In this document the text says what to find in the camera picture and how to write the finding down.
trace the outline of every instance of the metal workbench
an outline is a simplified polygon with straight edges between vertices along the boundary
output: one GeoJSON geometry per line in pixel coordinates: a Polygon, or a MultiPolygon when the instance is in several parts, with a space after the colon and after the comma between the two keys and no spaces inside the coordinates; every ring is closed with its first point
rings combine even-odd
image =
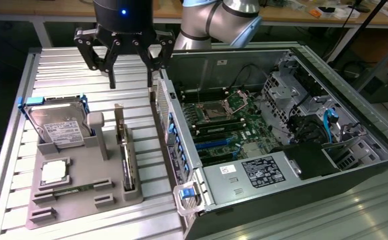
{"type": "MultiPolygon", "coordinates": [[[[115,103],[125,104],[145,202],[35,230],[26,228],[38,134],[15,103],[0,153],[0,240],[183,239],[149,101],[147,69],[138,56],[121,56],[115,72],[117,90],[111,90],[109,78],[88,70],[76,48],[46,48],[28,55],[18,96],[86,93],[91,111],[105,113],[105,131],[115,128],[115,103]]],[[[388,171],[342,195],[205,239],[262,238],[388,239],[388,171]]]]}

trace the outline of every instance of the hard drive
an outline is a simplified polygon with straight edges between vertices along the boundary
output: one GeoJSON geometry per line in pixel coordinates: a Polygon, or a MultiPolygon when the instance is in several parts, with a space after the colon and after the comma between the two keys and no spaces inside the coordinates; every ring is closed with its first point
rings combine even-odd
{"type": "Polygon", "coordinates": [[[55,143],[59,149],[76,147],[94,134],[87,120],[88,99],[83,94],[30,97],[26,104],[20,100],[19,109],[39,133],[40,143],[55,143]]]}

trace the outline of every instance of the wooden table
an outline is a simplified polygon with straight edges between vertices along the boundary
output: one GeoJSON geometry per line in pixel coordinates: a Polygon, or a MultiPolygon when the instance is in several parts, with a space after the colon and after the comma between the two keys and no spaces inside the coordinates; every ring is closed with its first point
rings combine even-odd
{"type": "MultiPolygon", "coordinates": [[[[310,1],[299,0],[307,5],[307,9],[314,8],[310,1]]],[[[154,11],[155,23],[182,23],[183,6],[181,0],[159,0],[161,9],[154,11]]],[[[366,4],[370,9],[375,8],[374,4],[366,4]]],[[[263,25],[267,26],[302,26],[302,27],[342,27],[345,19],[315,18],[307,11],[293,10],[291,8],[266,7],[261,9],[263,25]]],[[[361,17],[351,19],[346,25],[350,28],[341,44],[331,56],[334,59],[343,49],[349,40],[358,31],[369,13],[362,13],[361,17]]],[[[79,0],[0,0],[0,20],[4,21],[30,21],[36,29],[43,47],[52,47],[52,42],[44,22],[96,22],[94,6],[79,0]]],[[[379,13],[369,28],[388,28],[388,17],[379,13]]]]}

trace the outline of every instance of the motherboard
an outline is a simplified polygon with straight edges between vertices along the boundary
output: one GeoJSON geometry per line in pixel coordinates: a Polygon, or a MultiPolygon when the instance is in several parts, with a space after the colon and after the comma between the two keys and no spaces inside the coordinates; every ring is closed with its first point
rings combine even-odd
{"type": "Polygon", "coordinates": [[[281,146],[249,91],[226,91],[225,99],[182,101],[203,166],[262,156],[281,146]]]}

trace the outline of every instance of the table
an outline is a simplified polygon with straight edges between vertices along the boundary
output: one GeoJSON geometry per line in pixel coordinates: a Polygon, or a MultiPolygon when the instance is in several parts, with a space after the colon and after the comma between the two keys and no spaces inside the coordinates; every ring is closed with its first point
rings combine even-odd
{"type": "MultiPolygon", "coordinates": [[[[181,0],[159,0],[161,9],[154,11],[154,22],[165,24],[181,24],[183,17],[183,6],[181,0]]],[[[309,1],[299,0],[309,8],[314,5],[309,1]]],[[[366,3],[370,9],[375,5],[366,3]]],[[[318,19],[310,13],[297,11],[290,8],[266,7],[261,9],[263,17],[262,25],[266,26],[302,26],[302,27],[331,27],[339,28],[346,20],[338,18],[318,19]]],[[[358,19],[351,19],[346,25],[350,28],[345,38],[337,47],[330,61],[345,48],[353,38],[361,24],[366,20],[369,13],[362,13],[358,19]]],[[[28,21],[32,22],[42,46],[52,47],[46,22],[96,22],[95,10],[90,4],[79,0],[0,0],[0,20],[2,21],[28,21]]],[[[369,28],[388,28],[388,17],[379,13],[374,18],[369,28]]]]}
{"type": "MultiPolygon", "coordinates": [[[[106,54],[105,47],[96,50],[99,55],[106,54]]],[[[84,92],[91,111],[105,113],[105,131],[115,128],[115,103],[126,105],[125,120],[134,129],[146,198],[138,205],[28,230],[24,224],[38,136],[15,101],[0,152],[0,240],[105,237],[111,240],[183,240],[146,79],[147,69],[139,56],[118,58],[118,89],[110,90],[109,78],[99,71],[90,71],[75,47],[44,48],[28,55],[16,96],[84,92]]],[[[218,239],[388,239],[388,171],[341,195],[202,238],[218,239]]]]}

